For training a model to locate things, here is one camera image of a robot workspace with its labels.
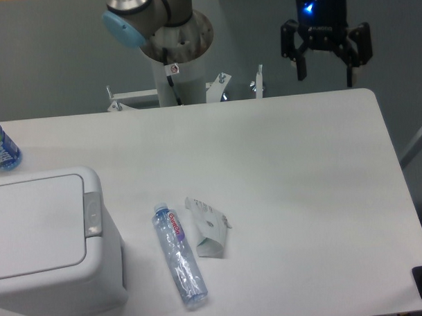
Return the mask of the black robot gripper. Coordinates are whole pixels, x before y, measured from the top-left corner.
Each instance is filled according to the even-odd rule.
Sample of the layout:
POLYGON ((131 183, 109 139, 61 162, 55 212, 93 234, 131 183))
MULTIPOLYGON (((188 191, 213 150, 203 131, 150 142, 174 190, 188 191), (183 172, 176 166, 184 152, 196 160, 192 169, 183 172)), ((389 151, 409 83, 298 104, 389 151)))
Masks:
POLYGON ((281 55, 294 62, 298 81, 307 75, 304 52, 332 51, 346 65, 346 85, 355 82, 354 69, 370 61, 372 41, 367 22, 348 28, 346 0, 296 0, 299 23, 288 20, 281 26, 281 55), (298 33, 304 41, 295 46, 294 35, 298 33))

